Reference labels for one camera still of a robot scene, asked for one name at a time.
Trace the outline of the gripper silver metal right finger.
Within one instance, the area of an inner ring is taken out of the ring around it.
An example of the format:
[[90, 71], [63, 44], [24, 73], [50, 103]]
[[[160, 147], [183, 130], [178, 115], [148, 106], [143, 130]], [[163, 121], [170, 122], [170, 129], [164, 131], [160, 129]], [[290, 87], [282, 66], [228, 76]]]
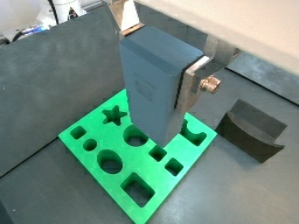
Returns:
[[182, 84], [175, 109], [186, 113], [203, 92], [215, 94], [220, 80], [214, 74], [238, 57], [239, 49], [226, 41], [208, 35], [203, 55], [188, 65], [182, 75]]

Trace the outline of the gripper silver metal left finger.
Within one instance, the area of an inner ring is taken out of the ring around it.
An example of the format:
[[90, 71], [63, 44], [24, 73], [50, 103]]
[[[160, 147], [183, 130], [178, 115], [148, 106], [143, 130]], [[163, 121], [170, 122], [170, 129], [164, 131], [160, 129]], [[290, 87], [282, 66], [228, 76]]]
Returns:
[[140, 22], [134, 0], [107, 0], [119, 33], [127, 37], [146, 25]]

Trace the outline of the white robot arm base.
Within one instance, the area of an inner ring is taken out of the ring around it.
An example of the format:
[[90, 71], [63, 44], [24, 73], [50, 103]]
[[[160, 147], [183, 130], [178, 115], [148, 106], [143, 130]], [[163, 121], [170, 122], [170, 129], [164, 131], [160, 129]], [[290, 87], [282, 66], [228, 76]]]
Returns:
[[18, 29], [11, 38], [0, 32], [0, 46], [10, 45], [22, 37], [50, 30], [55, 25], [87, 13], [82, 8], [80, 0], [39, 0], [39, 2], [42, 9], [36, 17], [38, 22], [26, 28]]

